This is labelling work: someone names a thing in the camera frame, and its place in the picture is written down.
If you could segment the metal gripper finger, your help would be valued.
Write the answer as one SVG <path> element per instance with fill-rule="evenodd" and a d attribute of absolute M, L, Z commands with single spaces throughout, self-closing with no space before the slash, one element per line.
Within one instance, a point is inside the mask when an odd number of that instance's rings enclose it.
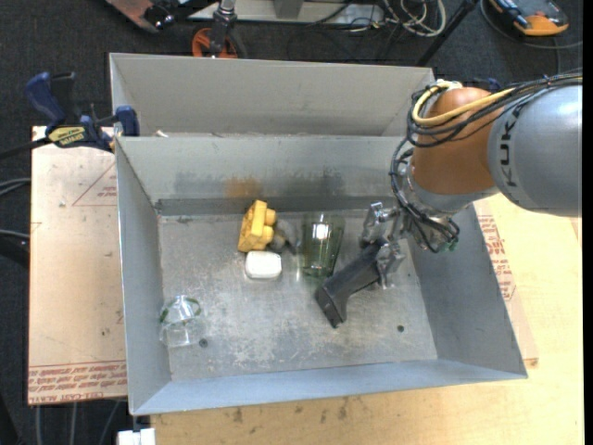
<path fill-rule="evenodd" d="M 384 245 L 392 241 L 395 221 L 399 216 L 398 208 L 385 208 L 380 201 L 373 202 L 367 210 L 360 235 L 360 245 L 366 247 L 379 243 Z"/>
<path fill-rule="evenodd" d="M 375 262 L 379 274 L 379 285 L 382 289 L 388 289 L 391 286 L 389 275 L 394 273 L 405 259 L 406 255 L 398 242 L 380 246 Z"/>

